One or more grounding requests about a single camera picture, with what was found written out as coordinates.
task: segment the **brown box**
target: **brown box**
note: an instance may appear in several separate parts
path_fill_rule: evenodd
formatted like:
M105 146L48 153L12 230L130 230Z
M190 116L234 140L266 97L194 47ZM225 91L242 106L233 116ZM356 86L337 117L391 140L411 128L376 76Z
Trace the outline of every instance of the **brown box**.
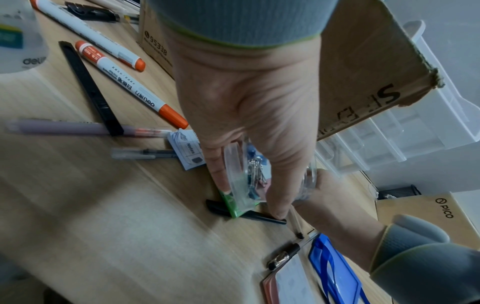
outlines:
M385 225L397 214L424 219L442 228L452 243L480 249L480 235L451 193L379 200L376 212L378 220Z
M138 43L171 76L155 12L140 10ZM339 0L322 33L318 139L393 106L420 100L441 82L380 0Z

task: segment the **deli logo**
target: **deli logo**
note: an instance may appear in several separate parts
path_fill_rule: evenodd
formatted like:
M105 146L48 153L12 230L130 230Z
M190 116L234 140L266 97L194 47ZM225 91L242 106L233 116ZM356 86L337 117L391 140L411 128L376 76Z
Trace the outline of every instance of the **deli logo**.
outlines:
M26 58L23 60L24 65L39 65L47 59L46 57L40 58Z
M442 211L443 211L443 213L445 214L445 217L446 217L446 218L453 218L453 217L454 217L454 215L453 215L452 212L450 211L448 205L444 205L444 204L447 203L447 200L446 200L446 199L444 199L444 198L437 198L437 199L435 200L435 202L436 202L437 204L440 204L440 205L441 205Z
M150 100L148 99L144 94L140 93L139 91L135 91L135 95L137 95L138 97L142 98L146 103L148 103L151 107L154 107L155 104Z

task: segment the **cardboard flap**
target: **cardboard flap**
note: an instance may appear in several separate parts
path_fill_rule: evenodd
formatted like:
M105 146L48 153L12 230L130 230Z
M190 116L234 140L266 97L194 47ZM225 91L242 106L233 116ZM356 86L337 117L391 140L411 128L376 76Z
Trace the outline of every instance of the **cardboard flap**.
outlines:
M439 85L431 67L380 0L340 0L322 33L318 139Z

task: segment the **orange marker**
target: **orange marker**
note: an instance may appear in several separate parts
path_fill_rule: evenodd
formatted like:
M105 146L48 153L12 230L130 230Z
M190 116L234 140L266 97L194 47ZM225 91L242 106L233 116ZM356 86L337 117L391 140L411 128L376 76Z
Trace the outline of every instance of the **orange marker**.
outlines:
M105 57L90 43L85 41L77 41L75 48L85 57L96 65L101 71L115 80L118 84L134 94L138 99L142 100L149 107L154 109L160 116L177 128L185 129L189 123L174 109L169 107L162 99L158 98L154 93L140 84L135 78L127 74L112 60Z
M84 21L70 14L58 4L55 4L50 0L30 0L30 3L35 9L50 16L85 39L92 41L129 67L140 72L145 70L145 61L143 61L138 55L135 55L130 50L110 40L108 37L105 37L102 33L92 29Z

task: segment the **desk surface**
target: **desk surface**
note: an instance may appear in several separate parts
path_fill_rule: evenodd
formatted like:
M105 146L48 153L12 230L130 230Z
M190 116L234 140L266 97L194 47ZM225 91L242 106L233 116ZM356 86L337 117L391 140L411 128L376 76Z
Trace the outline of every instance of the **desk surface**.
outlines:
M45 15L37 18L48 59L33 70L0 75L2 123L16 117L99 121L57 44L80 38ZM181 112L174 81L136 44L128 25L90 24L139 54L143 73L123 68ZM121 123L173 129L85 65ZM0 142L0 252L75 304L262 303L266 261L295 239L286 226L210 214L205 199L220 198L205 167L185 172L174 159L110 158L111 147L162 148L168 145L163 139L2 130ZM348 179L359 203L376 216L362 176ZM357 272L372 303L390 302ZM313 281L312 289L318 293Z

